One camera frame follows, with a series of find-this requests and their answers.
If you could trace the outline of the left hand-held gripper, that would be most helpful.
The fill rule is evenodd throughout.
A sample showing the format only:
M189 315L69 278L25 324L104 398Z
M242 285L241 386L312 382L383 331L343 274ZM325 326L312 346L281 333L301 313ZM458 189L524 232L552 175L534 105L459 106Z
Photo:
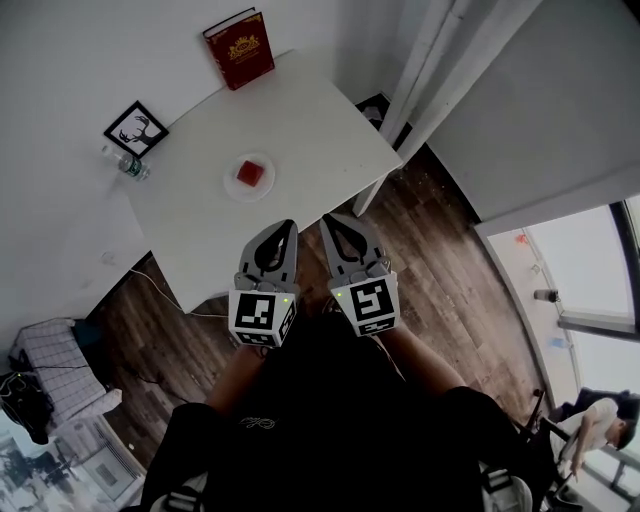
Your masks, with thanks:
M229 292L228 328L238 343L282 346L297 314L297 256L298 227L292 219L266 227L245 245L242 273L236 274ZM284 284L256 278L273 272Z

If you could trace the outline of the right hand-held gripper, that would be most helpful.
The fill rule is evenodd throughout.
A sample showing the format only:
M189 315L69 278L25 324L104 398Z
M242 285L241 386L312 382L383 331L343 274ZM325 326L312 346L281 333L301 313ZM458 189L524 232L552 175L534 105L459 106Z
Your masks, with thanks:
M397 274L374 230L345 214L325 214L320 231L332 278L330 293L355 335L373 336L396 327Z

